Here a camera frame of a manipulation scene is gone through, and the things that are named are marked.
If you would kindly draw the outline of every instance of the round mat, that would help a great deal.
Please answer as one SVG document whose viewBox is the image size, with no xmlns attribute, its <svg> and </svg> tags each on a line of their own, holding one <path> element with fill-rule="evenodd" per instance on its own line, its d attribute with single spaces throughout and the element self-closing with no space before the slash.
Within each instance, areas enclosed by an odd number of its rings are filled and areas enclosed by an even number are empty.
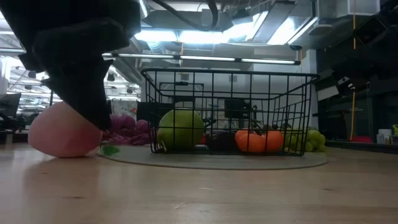
<svg viewBox="0 0 398 224">
<path fill-rule="evenodd" d="M 98 155 L 133 164 L 190 169 L 274 170 L 298 169 L 326 164 L 324 154 L 298 156 L 221 156 L 202 154 L 154 154 L 145 146 L 106 146 Z"/>
</svg>

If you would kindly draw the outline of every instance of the wooden table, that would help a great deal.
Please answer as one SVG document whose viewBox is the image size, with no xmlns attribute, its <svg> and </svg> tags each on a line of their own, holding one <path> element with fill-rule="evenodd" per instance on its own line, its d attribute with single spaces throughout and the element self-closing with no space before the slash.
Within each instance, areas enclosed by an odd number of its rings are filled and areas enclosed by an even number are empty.
<svg viewBox="0 0 398 224">
<path fill-rule="evenodd" d="M 398 223 L 397 155 L 328 158 L 308 169 L 193 170 L 0 146 L 0 223 Z"/>
</svg>

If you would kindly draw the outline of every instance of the orange tomato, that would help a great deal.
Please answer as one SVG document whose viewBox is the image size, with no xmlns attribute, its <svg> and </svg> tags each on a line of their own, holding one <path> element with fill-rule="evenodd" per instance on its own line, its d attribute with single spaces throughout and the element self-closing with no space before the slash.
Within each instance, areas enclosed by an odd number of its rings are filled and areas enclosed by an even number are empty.
<svg viewBox="0 0 398 224">
<path fill-rule="evenodd" d="M 243 134 L 236 144 L 242 152 L 264 152 L 266 141 L 258 134 L 249 134 L 248 148 L 248 134 Z"/>
<path fill-rule="evenodd" d="M 235 141 L 236 143 L 238 143 L 239 139 L 244 135 L 244 134 L 248 134 L 248 129 L 245 128 L 244 130 L 239 130 L 236 134 L 235 134 Z"/>
<path fill-rule="evenodd" d="M 284 144 L 284 136 L 280 131 L 268 131 L 267 134 L 263 134 L 261 137 L 266 141 L 266 152 L 276 152 Z"/>
</svg>

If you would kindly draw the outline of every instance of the computer monitor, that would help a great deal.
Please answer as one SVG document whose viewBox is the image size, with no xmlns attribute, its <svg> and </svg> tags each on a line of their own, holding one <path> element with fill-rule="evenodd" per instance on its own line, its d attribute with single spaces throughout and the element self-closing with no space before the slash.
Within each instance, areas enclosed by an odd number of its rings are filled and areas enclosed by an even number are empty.
<svg viewBox="0 0 398 224">
<path fill-rule="evenodd" d="M 0 113 L 3 116 L 15 117 L 20 98 L 20 93 L 0 95 Z"/>
</svg>

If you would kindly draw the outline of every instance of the fluorescent light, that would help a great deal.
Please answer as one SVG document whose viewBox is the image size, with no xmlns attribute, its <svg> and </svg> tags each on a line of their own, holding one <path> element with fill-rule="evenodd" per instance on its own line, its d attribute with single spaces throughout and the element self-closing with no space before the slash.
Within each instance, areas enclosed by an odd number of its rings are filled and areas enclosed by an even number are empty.
<svg viewBox="0 0 398 224">
<path fill-rule="evenodd" d="M 311 26 L 318 21 L 318 17 L 314 17 L 300 32 L 298 32 L 296 35 L 294 35 L 287 43 L 288 44 L 293 44 L 301 35 L 305 33 Z"/>
<path fill-rule="evenodd" d="M 14 35 L 13 31 L 0 31 L 0 34 L 4 34 L 4 35 Z"/>
<path fill-rule="evenodd" d="M 212 61 L 220 61 L 220 62 L 234 62 L 235 58 L 226 58 L 226 57 L 203 57 L 203 56 L 184 56 L 181 55 L 181 59 L 189 59 L 189 60 L 212 60 Z"/>
<path fill-rule="evenodd" d="M 108 87 L 112 87 L 113 86 L 113 87 L 116 87 L 116 88 L 127 88 L 126 85 L 112 85 L 112 83 L 106 84 L 104 86 L 108 86 Z"/>
<path fill-rule="evenodd" d="M 0 53 L 25 53 L 24 49 L 8 49 L 8 48 L 0 48 Z"/>
<path fill-rule="evenodd" d="M 112 53 L 102 54 L 103 57 L 114 57 Z M 156 59 L 173 59 L 173 55 L 157 55 L 157 54 L 116 54 L 117 57 L 130 58 L 156 58 Z"/>
<path fill-rule="evenodd" d="M 271 59 L 253 59 L 253 58 L 242 58 L 242 62 L 249 62 L 249 63 L 274 63 L 274 64 L 281 64 L 281 65 L 294 65 L 294 61 L 288 60 L 271 60 Z"/>
<path fill-rule="evenodd" d="M 144 41 L 177 41 L 177 36 L 174 31 L 171 30 L 142 30 L 140 33 L 135 35 L 137 40 Z"/>
<path fill-rule="evenodd" d="M 21 107 L 25 108 L 45 108 L 43 105 L 21 105 Z"/>
<path fill-rule="evenodd" d="M 7 94 L 16 94 L 16 93 L 20 93 L 20 94 L 26 95 L 26 96 L 43 96 L 43 97 L 50 97 L 50 95 L 51 95 L 51 93 L 7 92 Z"/>
<path fill-rule="evenodd" d="M 285 22 L 283 22 L 282 25 L 280 25 L 280 27 L 275 31 L 275 34 L 271 37 L 271 39 L 269 39 L 267 44 L 286 44 L 286 42 L 289 41 L 295 34 L 294 30 L 294 21 L 292 18 L 288 17 Z"/>
<path fill-rule="evenodd" d="M 179 41 L 188 44 L 219 44 L 227 43 L 228 38 L 222 32 L 183 31 Z"/>
<path fill-rule="evenodd" d="M 109 99 L 125 99 L 125 100 L 138 100 L 139 98 L 136 96 L 107 96 Z"/>
<path fill-rule="evenodd" d="M 144 17 L 147 17 L 148 16 L 148 11 L 147 11 L 147 8 L 145 7 L 144 1 L 143 0 L 139 0 L 139 4 L 141 6 L 142 13 L 144 14 Z"/>
<path fill-rule="evenodd" d="M 260 29 L 261 24 L 264 22 L 268 15 L 268 11 L 264 11 L 261 14 L 256 14 L 253 16 L 253 21 L 254 25 L 250 32 L 246 35 L 246 40 L 251 40 L 253 39 L 254 35 L 257 33 L 257 31 Z"/>
</svg>

